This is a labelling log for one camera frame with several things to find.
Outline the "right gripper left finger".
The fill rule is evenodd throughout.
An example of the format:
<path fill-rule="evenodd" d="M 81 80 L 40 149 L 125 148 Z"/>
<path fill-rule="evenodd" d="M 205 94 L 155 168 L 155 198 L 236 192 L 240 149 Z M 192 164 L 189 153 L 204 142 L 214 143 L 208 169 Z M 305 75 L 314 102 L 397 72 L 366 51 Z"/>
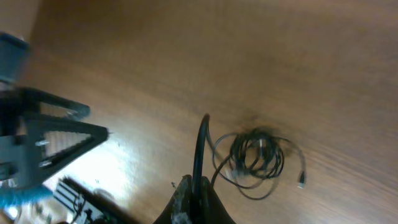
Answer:
<path fill-rule="evenodd" d="M 185 175 L 154 224 L 192 224 L 190 218 L 191 194 L 192 176 Z"/>

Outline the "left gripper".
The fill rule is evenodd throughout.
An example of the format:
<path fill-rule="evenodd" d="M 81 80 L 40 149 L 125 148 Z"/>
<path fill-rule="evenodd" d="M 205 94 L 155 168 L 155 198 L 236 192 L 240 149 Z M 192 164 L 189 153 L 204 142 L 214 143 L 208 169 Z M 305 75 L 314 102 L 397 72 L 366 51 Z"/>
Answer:
<path fill-rule="evenodd" d="M 17 90 L 1 92 L 1 181 L 20 190 L 49 177 L 108 139 L 108 129 L 81 120 L 90 107 L 34 88 L 24 88 L 26 134 L 20 135 L 24 104 Z M 40 114 L 45 103 L 67 110 L 63 118 Z"/>

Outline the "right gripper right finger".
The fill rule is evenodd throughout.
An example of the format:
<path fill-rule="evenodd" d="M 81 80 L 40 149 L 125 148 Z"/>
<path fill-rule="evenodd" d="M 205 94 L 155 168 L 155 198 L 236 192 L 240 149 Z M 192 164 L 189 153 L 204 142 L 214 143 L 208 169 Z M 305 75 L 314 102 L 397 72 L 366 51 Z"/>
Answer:
<path fill-rule="evenodd" d="M 226 211 L 207 177 L 201 178 L 200 224 L 236 224 Z"/>

